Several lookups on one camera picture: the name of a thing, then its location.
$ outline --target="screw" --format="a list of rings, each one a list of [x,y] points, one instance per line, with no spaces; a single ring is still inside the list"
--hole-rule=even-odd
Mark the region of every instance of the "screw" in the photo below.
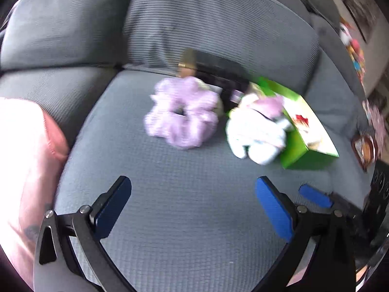
[[[53,216],[54,212],[52,210],[48,210],[45,214],[45,217],[46,218],[50,218],[51,216]]]
[[[308,209],[304,205],[299,205],[297,207],[297,212],[304,214],[304,213],[308,212]]]
[[[334,211],[334,215],[335,215],[336,217],[342,217],[342,216],[343,216],[342,211],[340,211],[340,210],[335,210],[335,211]]]
[[[86,214],[89,212],[90,209],[91,209],[91,207],[89,205],[83,205],[80,207],[80,213]]]

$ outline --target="green box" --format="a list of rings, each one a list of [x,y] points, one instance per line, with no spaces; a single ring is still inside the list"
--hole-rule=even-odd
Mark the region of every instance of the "green box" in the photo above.
[[[264,77],[259,77],[256,83],[267,96],[278,93],[285,97],[284,113],[294,126],[293,131],[287,133],[286,147],[280,154],[280,161],[285,169],[322,169],[339,157],[327,131],[301,95]],[[308,121],[301,122],[298,116]],[[307,140],[303,139],[302,135],[309,138],[309,131],[312,133],[312,128],[314,128],[314,137],[320,137],[320,141],[307,144]]]

